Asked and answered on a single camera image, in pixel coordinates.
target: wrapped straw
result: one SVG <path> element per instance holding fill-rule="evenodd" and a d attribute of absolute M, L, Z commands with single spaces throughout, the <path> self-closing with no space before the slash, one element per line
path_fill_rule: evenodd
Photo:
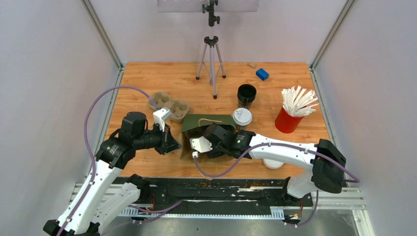
<path fill-rule="evenodd" d="M 301 86 L 283 89 L 281 91 L 282 98 L 284 99 L 284 110 L 292 117 L 303 117 L 315 112 L 316 109 L 312 107 L 317 106 L 318 103 L 311 105 L 311 103 L 317 101 L 315 91 L 310 90 L 306 94 L 307 89 L 301 88 Z"/>

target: tripod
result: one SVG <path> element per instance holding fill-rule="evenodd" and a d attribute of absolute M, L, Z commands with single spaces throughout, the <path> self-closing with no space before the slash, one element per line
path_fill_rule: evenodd
<path fill-rule="evenodd" d="M 214 4 L 218 5 L 218 0 L 210 0 L 208 6 L 205 6 L 203 4 L 203 13 L 205 13 L 206 10 L 208 11 L 208 25 L 210 27 L 214 27 L 215 22 L 217 22 L 217 24 L 220 23 L 220 17 L 214 15 Z M 202 65 L 204 65 L 204 67 L 207 70 L 208 75 L 210 75 L 210 85 L 213 85 L 213 98 L 214 99 L 217 98 L 216 77 L 217 77 L 217 74 L 219 73 L 220 69 L 222 70 L 223 78 L 226 77 L 226 73 L 224 73 L 223 61 L 222 61 L 221 55 L 220 55 L 220 49 L 219 49 L 219 46 L 217 44 L 218 41 L 219 41 L 219 38 L 217 36 L 214 36 L 214 33 L 212 34 L 212 39 L 210 39 L 209 36 L 204 38 L 203 56 L 201 58 L 200 65 L 199 65 L 198 71 L 197 71 L 197 76 L 196 76 L 196 80 L 199 80 L 200 79 L 201 67 L 202 67 Z M 209 53 L 210 53 L 210 71 L 207 68 L 206 63 L 204 62 L 204 55 L 206 54 L 207 46 L 210 46 L 210 51 L 209 51 Z M 217 70 L 217 72 L 216 72 L 215 65 L 214 65 L 214 47 L 216 47 L 217 56 L 219 57 L 219 63 L 220 63 L 220 66 L 219 66 L 219 69 Z"/>

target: white wall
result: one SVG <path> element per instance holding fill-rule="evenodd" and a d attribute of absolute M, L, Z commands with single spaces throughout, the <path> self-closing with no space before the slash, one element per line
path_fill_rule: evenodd
<path fill-rule="evenodd" d="M 84 117 L 117 70 L 79 0 L 1 1 L 0 32 L 0 231 L 45 235 L 89 167 Z"/>
<path fill-rule="evenodd" d="M 258 12 L 216 13 L 224 61 L 312 62 L 345 0 L 259 2 Z M 207 13 L 158 13 L 156 0 L 92 3 L 124 63 L 199 61 L 211 31 Z"/>
<path fill-rule="evenodd" d="M 416 1 L 356 1 L 318 68 L 377 236 L 416 234 L 416 10 Z"/>

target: red cup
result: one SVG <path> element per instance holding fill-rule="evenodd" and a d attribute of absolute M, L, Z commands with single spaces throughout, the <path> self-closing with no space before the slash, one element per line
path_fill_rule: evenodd
<path fill-rule="evenodd" d="M 284 110 L 284 107 L 282 107 L 275 119 L 275 127 L 283 133 L 292 133 L 297 128 L 303 117 L 304 116 L 292 117 L 287 114 L 287 112 Z"/>

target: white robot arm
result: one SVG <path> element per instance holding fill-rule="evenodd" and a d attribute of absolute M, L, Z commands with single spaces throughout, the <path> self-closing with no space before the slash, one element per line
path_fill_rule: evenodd
<path fill-rule="evenodd" d="M 90 172 L 66 211 L 57 220 L 47 221 L 43 230 L 52 236 L 98 236 L 128 205 L 149 196 L 149 181 L 133 175 L 115 195 L 99 206 L 107 189 L 135 156 L 136 150 L 155 148 L 164 155 L 181 148 L 172 137 L 170 127 L 165 124 L 171 115 L 168 108 L 154 112 L 155 124 L 152 130 L 148 130 L 145 114 L 128 113 L 121 128 L 100 145 L 95 155 L 94 181 L 91 181 Z"/>
<path fill-rule="evenodd" d="M 291 143 L 251 131 L 241 130 L 234 134 L 213 123 L 202 137 L 191 139 L 190 143 L 196 150 L 194 158 L 202 152 L 225 153 L 235 158 L 270 159 L 305 169 L 301 175 L 285 179 L 284 193 L 296 199 L 318 189 L 330 193 L 342 191 L 344 172 L 320 155 L 330 157 L 342 167 L 345 167 L 346 159 L 328 140 L 320 139 L 318 144 Z"/>

